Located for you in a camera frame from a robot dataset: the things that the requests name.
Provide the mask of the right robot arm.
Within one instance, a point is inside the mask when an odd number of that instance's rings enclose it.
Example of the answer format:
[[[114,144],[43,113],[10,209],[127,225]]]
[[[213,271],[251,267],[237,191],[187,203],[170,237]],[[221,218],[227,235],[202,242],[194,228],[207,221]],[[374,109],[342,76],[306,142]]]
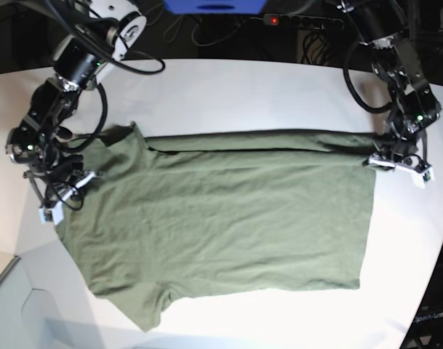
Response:
[[[136,1],[24,1],[26,7],[55,19],[68,33],[51,56],[53,74],[33,93],[28,112],[7,137],[6,153],[16,164],[27,166],[23,176],[40,200],[43,212],[82,203],[79,186],[95,174],[83,165],[82,152],[100,135],[108,116],[103,79],[113,68],[151,76],[123,64],[147,24]],[[79,145],[70,146],[73,133],[62,123],[78,108],[80,95],[96,90],[102,105],[95,130]]]

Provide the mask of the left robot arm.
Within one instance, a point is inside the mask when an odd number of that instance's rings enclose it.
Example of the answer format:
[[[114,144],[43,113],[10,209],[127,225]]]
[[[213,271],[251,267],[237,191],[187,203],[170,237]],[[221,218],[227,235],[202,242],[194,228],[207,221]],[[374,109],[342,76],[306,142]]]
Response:
[[[348,91],[366,112],[388,114],[383,133],[374,140],[375,152],[364,166],[384,172],[407,172],[423,187],[434,180],[428,162],[426,130],[439,119],[442,108],[410,40],[407,17],[397,1],[334,1],[333,4],[346,15],[357,35],[343,63]],[[370,49],[372,71],[388,88],[391,99],[384,106],[369,106],[351,82],[348,64],[359,45]]]

